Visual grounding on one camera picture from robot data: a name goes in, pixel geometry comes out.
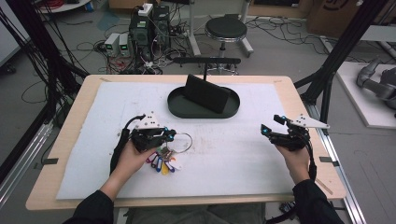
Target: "white mat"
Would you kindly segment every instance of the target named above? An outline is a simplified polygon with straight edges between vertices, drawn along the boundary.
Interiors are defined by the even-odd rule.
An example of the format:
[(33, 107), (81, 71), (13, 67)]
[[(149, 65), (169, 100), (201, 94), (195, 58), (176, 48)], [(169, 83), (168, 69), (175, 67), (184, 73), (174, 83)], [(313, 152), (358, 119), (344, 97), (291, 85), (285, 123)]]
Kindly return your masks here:
[(99, 189), (108, 177), (118, 133), (130, 118), (150, 111), (162, 125), (189, 133), (193, 145), (177, 155), (182, 171), (162, 175), (144, 164), (119, 198), (291, 193), (294, 185), (283, 157), (260, 133), (262, 123), (275, 132), (286, 131), (273, 121), (274, 114), (284, 115), (274, 85), (222, 85), (241, 99), (238, 113), (229, 119), (175, 117), (166, 99), (179, 86), (103, 83), (71, 152), (57, 199), (83, 199)]
[[(338, 69), (338, 77), (367, 127), (396, 129), (396, 111), (376, 98), (372, 91), (356, 85), (358, 73), (366, 65), (367, 63), (343, 63)], [(382, 72), (393, 67), (395, 65), (379, 64), (371, 80), (379, 82)]]

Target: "hand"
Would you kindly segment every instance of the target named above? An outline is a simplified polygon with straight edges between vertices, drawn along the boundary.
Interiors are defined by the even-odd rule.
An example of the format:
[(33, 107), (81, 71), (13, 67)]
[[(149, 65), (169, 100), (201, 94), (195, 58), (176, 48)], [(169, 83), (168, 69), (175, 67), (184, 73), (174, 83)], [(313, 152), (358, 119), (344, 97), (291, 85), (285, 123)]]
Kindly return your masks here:
[(143, 166), (143, 163), (154, 151), (155, 148), (152, 148), (140, 153), (134, 147), (132, 141), (129, 140), (120, 154), (116, 169), (111, 173), (107, 182), (100, 190), (106, 194), (111, 201), (114, 201), (122, 186)]
[(293, 179), (294, 184), (298, 184), (303, 180), (309, 179), (309, 154), (306, 148), (295, 151), (289, 151), (287, 148), (277, 145), (276, 148), (285, 158), (286, 166), (290, 171), (290, 176)]

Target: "black sleeve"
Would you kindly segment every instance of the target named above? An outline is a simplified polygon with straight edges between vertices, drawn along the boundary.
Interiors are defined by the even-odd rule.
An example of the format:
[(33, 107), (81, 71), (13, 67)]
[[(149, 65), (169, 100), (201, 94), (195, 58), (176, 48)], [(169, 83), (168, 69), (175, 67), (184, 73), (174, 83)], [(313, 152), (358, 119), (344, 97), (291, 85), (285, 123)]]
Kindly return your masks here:
[(84, 199), (64, 224), (113, 224), (114, 203), (102, 191)]
[(313, 180), (300, 182), (293, 192), (301, 223), (344, 223)]

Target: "round stool seat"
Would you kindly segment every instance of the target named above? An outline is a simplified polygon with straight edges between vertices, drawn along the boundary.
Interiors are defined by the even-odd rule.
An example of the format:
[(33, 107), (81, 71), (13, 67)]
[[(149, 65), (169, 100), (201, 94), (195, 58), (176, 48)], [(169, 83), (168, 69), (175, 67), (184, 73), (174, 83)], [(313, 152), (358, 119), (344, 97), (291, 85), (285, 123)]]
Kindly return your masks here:
[(240, 20), (218, 17), (206, 23), (205, 32), (213, 39), (223, 42), (237, 42), (245, 38), (248, 28)]

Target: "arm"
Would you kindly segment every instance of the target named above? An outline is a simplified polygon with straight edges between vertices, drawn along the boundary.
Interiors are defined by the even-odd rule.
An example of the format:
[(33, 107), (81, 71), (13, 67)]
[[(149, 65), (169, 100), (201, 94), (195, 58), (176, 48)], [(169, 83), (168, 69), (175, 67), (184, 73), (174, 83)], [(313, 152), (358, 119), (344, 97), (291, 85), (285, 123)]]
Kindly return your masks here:
[(344, 223), (327, 201), (326, 195), (309, 178), (309, 155), (305, 148), (289, 151), (276, 146), (285, 158), (290, 176), (296, 186), (293, 188), (297, 216), (301, 223)]
[(76, 208), (73, 217), (64, 224), (113, 223), (114, 200), (122, 186), (138, 171), (155, 148), (139, 153), (134, 144), (128, 141), (122, 150), (116, 169), (105, 184), (95, 193), (84, 199)]

